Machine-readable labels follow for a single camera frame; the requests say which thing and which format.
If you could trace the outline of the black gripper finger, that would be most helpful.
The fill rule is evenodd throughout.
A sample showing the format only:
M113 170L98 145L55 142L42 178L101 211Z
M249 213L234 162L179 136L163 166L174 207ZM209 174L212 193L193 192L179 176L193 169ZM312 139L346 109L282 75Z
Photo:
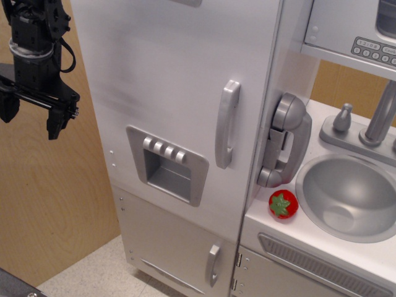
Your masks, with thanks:
M13 93L1 91L1 120L5 123L11 122L20 108L20 100Z
M75 119L75 117L75 106L70 106L68 108L52 107L48 111L48 119L46 121L48 139L56 140L59 137L59 133L66 128L69 120Z

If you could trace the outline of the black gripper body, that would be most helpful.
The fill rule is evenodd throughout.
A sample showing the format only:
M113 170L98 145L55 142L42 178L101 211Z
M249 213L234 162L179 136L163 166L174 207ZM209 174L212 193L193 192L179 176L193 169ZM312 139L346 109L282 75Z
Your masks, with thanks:
M1 64L1 91L48 110L54 106L75 106L78 115L79 95L60 78L60 73L69 73L76 66L75 54L69 46L66 49L72 56L72 64L67 69L61 68L61 46L50 46L42 51L19 46L9 49L14 63Z

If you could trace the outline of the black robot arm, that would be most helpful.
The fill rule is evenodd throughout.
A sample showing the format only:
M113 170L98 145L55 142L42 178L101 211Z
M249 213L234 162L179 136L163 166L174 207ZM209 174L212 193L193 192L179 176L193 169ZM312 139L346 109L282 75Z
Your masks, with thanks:
M11 122L26 101L48 110L46 130L55 140L79 114L80 95L61 78L76 66L73 61L62 68L62 50L74 54L63 38L71 17L61 1L3 1L2 8L11 27L13 63L1 64L1 120Z

